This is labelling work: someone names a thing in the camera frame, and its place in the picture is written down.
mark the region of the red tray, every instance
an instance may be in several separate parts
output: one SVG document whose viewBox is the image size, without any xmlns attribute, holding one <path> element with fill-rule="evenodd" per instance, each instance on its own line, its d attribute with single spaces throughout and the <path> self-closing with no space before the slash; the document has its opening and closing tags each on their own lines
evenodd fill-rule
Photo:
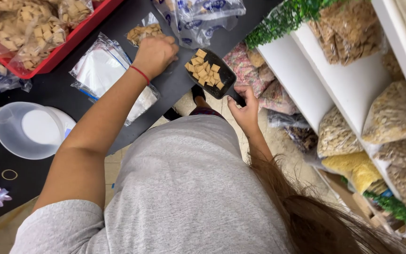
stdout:
<svg viewBox="0 0 406 254">
<path fill-rule="evenodd" d="M 105 19 L 123 0 L 105 0 L 93 2 L 95 12 L 82 21 L 67 37 L 67 42 L 55 48 L 49 57 L 43 60 L 37 68 L 29 74 L 22 75 L 20 69 L 9 66 L 9 58 L 1 58 L 2 63 L 9 71 L 22 79 L 30 79 L 36 74 L 48 73 L 56 67 L 103 19 Z"/>
</svg>

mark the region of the rubber band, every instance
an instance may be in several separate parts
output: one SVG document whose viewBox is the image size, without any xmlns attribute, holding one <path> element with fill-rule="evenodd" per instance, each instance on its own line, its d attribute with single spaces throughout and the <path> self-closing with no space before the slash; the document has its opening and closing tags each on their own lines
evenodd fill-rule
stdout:
<svg viewBox="0 0 406 254">
<path fill-rule="evenodd" d="M 6 177 L 4 176 L 4 173 L 5 173 L 6 171 L 12 171 L 12 172 L 14 172 L 14 173 L 15 173 L 15 177 L 12 178 L 12 179 L 6 178 Z M 2 176 L 4 179 L 6 179 L 6 180 L 12 181 L 12 180 L 15 180 L 15 179 L 18 177 L 18 173 L 15 172 L 14 170 L 4 170 L 4 171 L 1 173 L 1 176 Z"/>
<path fill-rule="evenodd" d="M 137 69 L 137 68 L 134 67 L 134 66 L 130 66 L 130 68 L 135 69 L 138 73 L 140 73 L 142 76 L 144 76 L 144 78 L 147 80 L 147 85 L 150 84 L 150 80 L 148 79 L 147 75 L 145 75 L 143 72 L 141 72 L 139 69 Z"/>
</svg>

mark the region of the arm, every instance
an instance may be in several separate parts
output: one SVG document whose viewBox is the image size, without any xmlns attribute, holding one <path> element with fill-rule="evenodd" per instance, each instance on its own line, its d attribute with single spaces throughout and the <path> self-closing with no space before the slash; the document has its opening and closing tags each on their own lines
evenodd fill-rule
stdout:
<svg viewBox="0 0 406 254">
<path fill-rule="evenodd" d="M 235 86 L 234 90 L 245 99 L 247 106 L 238 108 L 228 96 L 228 108 L 249 141 L 251 158 L 272 161 L 273 156 L 258 125 L 258 99 L 249 85 Z"/>
<path fill-rule="evenodd" d="M 153 79 L 176 60 L 174 42 L 165 35 L 143 39 L 132 66 Z M 105 155 L 146 85 L 140 73 L 128 68 L 84 114 L 59 147 L 33 212 L 68 199 L 88 200 L 104 208 Z"/>
</svg>

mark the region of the black counter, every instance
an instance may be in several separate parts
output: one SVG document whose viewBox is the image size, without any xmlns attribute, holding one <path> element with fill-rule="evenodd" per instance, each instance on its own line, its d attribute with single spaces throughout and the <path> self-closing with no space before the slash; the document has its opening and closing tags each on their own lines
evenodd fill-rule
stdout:
<svg viewBox="0 0 406 254">
<path fill-rule="evenodd" d="M 247 14 L 239 17 L 239 22 L 232 31 L 219 29 L 214 32 L 209 49 L 220 56 L 226 55 L 279 2 L 281 0 L 244 0 Z M 149 12 L 155 14 L 165 34 L 173 35 L 171 28 L 149 0 L 125 0 L 52 72 L 35 76 L 29 93 L 14 89 L 0 94 L 0 107 L 15 101 L 33 102 L 60 109 L 78 121 L 93 104 L 85 94 L 70 86 L 74 79 L 68 72 L 93 44 L 99 32 L 118 41 L 133 60 L 137 48 L 127 41 L 125 34 L 139 24 Z M 180 59 L 168 69 L 169 73 L 152 80 L 152 84 L 161 93 L 160 100 L 130 126 L 123 127 L 109 153 L 131 144 L 194 85 L 183 68 L 193 54 L 192 50 L 180 48 Z M 42 160 L 22 159 L 8 152 L 0 143 L 0 187 L 6 188 L 13 198 L 0 207 L 0 216 L 40 194 L 52 160 L 53 157 Z M 1 172 L 7 169 L 16 171 L 18 177 L 12 181 L 4 180 Z"/>
</svg>

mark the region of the black shoe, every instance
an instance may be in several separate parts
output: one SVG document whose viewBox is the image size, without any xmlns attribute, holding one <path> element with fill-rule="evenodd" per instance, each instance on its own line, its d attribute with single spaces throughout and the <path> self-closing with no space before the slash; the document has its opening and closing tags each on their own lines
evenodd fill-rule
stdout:
<svg viewBox="0 0 406 254">
<path fill-rule="evenodd" d="M 167 112 L 164 114 L 164 117 L 171 122 L 182 116 L 178 114 L 173 108 L 169 108 L 169 110 L 167 110 Z"/>
<path fill-rule="evenodd" d="M 195 102 L 195 97 L 197 97 L 197 96 L 203 97 L 203 99 L 206 101 L 206 96 L 204 95 L 203 88 L 199 87 L 198 85 L 194 85 L 191 90 L 192 90 L 192 98 L 194 99 L 194 102 Z"/>
</svg>

